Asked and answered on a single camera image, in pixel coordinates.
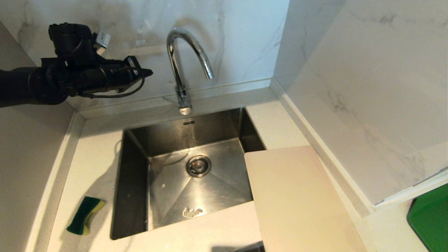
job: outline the countertop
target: countertop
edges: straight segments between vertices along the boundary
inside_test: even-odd
[[[245,106],[267,149],[309,145],[269,88],[192,103],[191,116]],[[85,122],[57,210],[48,251],[224,252],[262,240],[253,201],[130,237],[110,239],[123,129],[180,118],[178,109],[169,105]],[[410,202],[361,217],[330,174],[329,177],[368,251],[426,251],[406,223]],[[84,196],[103,199],[106,205],[94,216],[91,233],[78,236],[65,229]]]

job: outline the green tray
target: green tray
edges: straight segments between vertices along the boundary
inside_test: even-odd
[[[416,198],[407,219],[430,252],[448,252],[448,184]]]

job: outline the wall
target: wall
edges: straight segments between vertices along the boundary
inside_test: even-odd
[[[103,54],[109,59],[135,55],[154,71],[136,94],[120,99],[71,98],[78,111],[174,93],[166,36],[176,26],[197,37],[212,63],[215,78],[206,80],[199,61],[180,41],[189,88],[204,89],[273,76],[289,0],[0,0],[0,20],[39,65],[53,57],[48,26],[80,23],[112,38]]]
[[[447,166],[445,0],[291,0],[274,79],[371,203]]]
[[[1,22],[0,38],[0,69],[34,66]],[[25,250],[72,114],[67,103],[0,109],[0,251]]]

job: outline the stainless steel sink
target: stainless steel sink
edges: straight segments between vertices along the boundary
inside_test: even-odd
[[[264,149],[244,108],[125,130],[111,238],[251,201],[244,153]]]

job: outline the cutting board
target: cutting board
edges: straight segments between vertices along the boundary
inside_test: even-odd
[[[267,252],[366,252],[311,146],[245,154]]]

